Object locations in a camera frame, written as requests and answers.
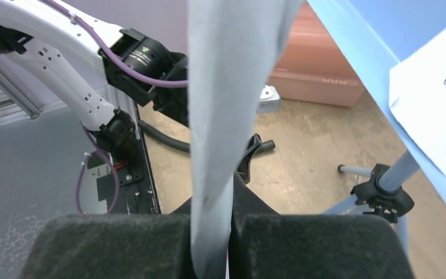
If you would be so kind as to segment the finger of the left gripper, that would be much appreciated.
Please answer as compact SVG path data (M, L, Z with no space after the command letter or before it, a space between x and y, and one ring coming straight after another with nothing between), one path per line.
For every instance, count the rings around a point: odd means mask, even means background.
M250 163L254 155L262 150L263 141L259 134L254 134L247 142L244 155L238 165L237 173L245 184L250 182Z

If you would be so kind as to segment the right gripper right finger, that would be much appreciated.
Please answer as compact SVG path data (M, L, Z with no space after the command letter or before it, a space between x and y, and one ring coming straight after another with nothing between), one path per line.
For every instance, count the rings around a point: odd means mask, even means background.
M233 177L230 278L414 278L377 216L278 214Z

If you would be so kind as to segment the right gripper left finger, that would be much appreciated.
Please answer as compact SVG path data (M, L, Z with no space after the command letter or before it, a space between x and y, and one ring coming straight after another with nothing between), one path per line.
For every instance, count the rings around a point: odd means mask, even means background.
M186 201L170 214L55 218L19 278L194 278L189 212Z

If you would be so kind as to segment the blue music stand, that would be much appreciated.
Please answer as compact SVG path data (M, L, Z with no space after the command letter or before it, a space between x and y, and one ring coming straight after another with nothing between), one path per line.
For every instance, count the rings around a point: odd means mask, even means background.
M446 178L410 139L389 108L389 71L446 27L446 1L310 1L406 151L383 186L392 189L418 170L446 204Z

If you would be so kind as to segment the sheet music top page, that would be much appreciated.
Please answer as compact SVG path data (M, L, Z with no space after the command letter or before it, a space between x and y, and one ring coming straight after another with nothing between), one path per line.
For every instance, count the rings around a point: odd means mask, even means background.
M390 70L389 107L446 177L446 28Z

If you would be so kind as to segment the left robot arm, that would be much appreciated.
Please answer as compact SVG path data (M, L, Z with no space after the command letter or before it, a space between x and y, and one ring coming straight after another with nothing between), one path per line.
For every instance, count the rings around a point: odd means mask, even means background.
M152 103L188 125L185 54L62 1L0 1L0 55L45 84L116 160L135 155L135 122L96 93L73 63L91 69L137 105Z

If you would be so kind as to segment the pink plastic storage box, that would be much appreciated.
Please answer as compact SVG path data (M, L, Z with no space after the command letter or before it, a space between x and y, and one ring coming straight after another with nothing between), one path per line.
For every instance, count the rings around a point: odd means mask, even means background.
M283 99L352 107L365 87L308 3L268 78Z

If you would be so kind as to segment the aluminium mounting rail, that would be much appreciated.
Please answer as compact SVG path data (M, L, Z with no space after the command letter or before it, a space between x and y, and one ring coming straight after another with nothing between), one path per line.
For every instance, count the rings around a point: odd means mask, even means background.
M42 109L19 75L23 71L0 56L0 126L23 119L36 119Z

